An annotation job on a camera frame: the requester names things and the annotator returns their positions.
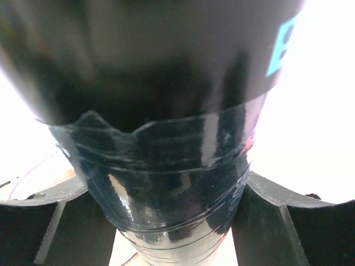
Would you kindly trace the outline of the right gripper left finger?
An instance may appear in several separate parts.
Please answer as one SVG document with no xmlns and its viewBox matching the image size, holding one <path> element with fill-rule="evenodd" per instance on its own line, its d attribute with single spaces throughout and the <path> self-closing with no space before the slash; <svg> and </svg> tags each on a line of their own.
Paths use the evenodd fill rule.
<svg viewBox="0 0 355 266">
<path fill-rule="evenodd" d="M 1 202 L 1 265 L 109 265 L 115 234 L 76 177 Z"/>
</svg>

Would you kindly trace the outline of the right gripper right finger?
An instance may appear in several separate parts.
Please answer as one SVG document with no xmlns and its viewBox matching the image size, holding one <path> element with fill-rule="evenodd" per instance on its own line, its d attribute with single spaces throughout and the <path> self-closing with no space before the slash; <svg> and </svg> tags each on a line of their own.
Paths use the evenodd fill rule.
<svg viewBox="0 0 355 266">
<path fill-rule="evenodd" d="M 354 201 L 328 203 L 252 172 L 231 229 L 239 265 L 354 265 Z"/>
</svg>

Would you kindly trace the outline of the black shuttlecock tube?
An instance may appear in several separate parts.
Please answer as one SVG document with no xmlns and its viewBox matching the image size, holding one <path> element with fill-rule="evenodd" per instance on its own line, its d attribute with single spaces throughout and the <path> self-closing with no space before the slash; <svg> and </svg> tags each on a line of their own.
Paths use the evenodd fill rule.
<svg viewBox="0 0 355 266">
<path fill-rule="evenodd" d="M 208 265 L 304 1 L 2 1 L 1 68 L 149 265 Z"/>
</svg>

